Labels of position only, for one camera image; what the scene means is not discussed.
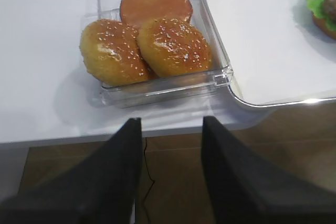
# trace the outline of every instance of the bottom bun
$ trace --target bottom bun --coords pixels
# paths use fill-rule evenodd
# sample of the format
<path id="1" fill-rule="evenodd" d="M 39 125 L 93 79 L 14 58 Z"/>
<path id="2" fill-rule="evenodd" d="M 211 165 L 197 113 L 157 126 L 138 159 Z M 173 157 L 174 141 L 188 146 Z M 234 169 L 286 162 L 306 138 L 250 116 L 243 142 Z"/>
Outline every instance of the bottom bun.
<path id="1" fill-rule="evenodd" d="M 336 39 L 336 31 L 331 31 L 327 28 L 327 24 L 324 18 L 316 18 L 314 14 L 312 14 L 312 16 L 313 21 L 318 28 L 320 28 L 330 38 Z"/>

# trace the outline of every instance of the white tabletop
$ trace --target white tabletop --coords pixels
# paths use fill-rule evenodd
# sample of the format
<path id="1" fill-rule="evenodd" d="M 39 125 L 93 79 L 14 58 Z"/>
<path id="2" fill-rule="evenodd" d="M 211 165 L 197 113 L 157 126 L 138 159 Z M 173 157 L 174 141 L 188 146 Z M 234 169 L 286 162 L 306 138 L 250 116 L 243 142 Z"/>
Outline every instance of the white tabletop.
<path id="1" fill-rule="evenodd" d="M 199 132 L 204 115 L 230 129 L 266 116 L 241 109 L 226 89 L 209 98 L 102 106 L 100 84 L 86 73 L 78 48 L 82 21 L 97 11 L 96 1 L 0 0 L 0 146 L 78 142 L 111 134 L 131 117 L 141 117 L 144 136 L 154 136 Z"/>

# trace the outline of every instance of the wooden floor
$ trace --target wooden floor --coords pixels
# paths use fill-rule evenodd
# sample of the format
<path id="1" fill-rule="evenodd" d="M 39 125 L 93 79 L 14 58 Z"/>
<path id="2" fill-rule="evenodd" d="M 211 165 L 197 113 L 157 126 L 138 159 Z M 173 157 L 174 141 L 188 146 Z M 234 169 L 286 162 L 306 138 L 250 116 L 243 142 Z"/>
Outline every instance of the wooden floor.
<path id="1" fill-rule="evenodd" d="M 336 104 L 280 109 L 258 126 L 233 133 L 285 170 L 336 191 Z M 201 135 L 151 137 L 147 142 L 148 166 L 156 180 L 146 201 L 152 223 L 214 223 L 201 168 Z M 31 148 L 20 190 L 73 167 L 100 145 Z M 149 186 L 144 168 L 140 199 Z M 137 223 L 147 223 L 139 210 Z"/>

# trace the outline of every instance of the sesame seed bun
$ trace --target sesame seed bun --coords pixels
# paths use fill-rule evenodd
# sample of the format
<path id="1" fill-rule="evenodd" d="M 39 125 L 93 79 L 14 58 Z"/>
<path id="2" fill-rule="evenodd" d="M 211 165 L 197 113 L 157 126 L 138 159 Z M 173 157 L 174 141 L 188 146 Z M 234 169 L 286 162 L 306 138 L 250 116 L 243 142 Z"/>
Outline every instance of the sesame seed bun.
<path id="1" fill-rule="evenodd" d="M 326 26 L 326 21 L 323 18 L 316 18 L 314 13 L 312 13 L 313 21 L 315 25 L 320 28 L 326 35 L 330 38 L 336 39 L 336 31 L 331 31 Z"/>
<path id="2" fill-rule="evenodd" d="M 136 38 L 142 57 L 159 77 L 210 70 L 212 54 L 202 34 L 179 19 L 153 19 Z"/>
<path id="3" fill-rule="evenodd" d="M 153 79 L 136 44 L 137 34 L 115 20 L 101 19 L 88 25 L 79 46 L 88 72 L 111 86 Z"/>
<path id="4" fill-rule="evenodd" d="M 192 13 L 189 0 L 121 0 L 120 4 L 121 21 L 137 29 L 154 18 L 179 18 L 189 22 Z"/>

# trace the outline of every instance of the black cable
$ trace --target black cable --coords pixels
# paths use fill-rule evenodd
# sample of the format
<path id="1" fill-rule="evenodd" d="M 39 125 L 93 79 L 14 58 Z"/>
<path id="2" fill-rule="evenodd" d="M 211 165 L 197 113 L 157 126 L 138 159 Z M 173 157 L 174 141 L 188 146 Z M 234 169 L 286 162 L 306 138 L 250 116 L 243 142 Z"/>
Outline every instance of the black cable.
<path id="1" fill-rule="evenodd" d="M 148 189 L 148 191 L 147 191 L 145 197 L 144 197 L 143 200 L 142 200 L 142 208 L 143 208 L 143 210 L 144 210 L 144 212 L 145 212 L 145 214 L 146 214 L 148 224 L 151 224 L 151 218 L 150 218 L 149 213 L 148 213 L 148 211 L 147 211 L 147 209 L 146 209 L 145 201 L 146 201 L 146 199 L 147 199 L 147 197 L 148 197 L 148 195 L 149 195 L 149 193 L 150 193 L 152 187 L 153 187 L 154 184 L 155 184 L 155 180 L 152 179 L 151 174 L 149 173 L 148 164 L 147 164 L 147 158 L 146 158 L 146 150 L 147 150 L 147 138 L 145 138 L 145 149 L 143 149 L 143 157 L 144 157 L 144 159 L 145 159 L 145 164 L 146 164 L 147 174 L 148 174 L 149 179 L 152 181 L 152 184 L 151 184 L 151 186 L 149 187 L 149 189 Z"/>

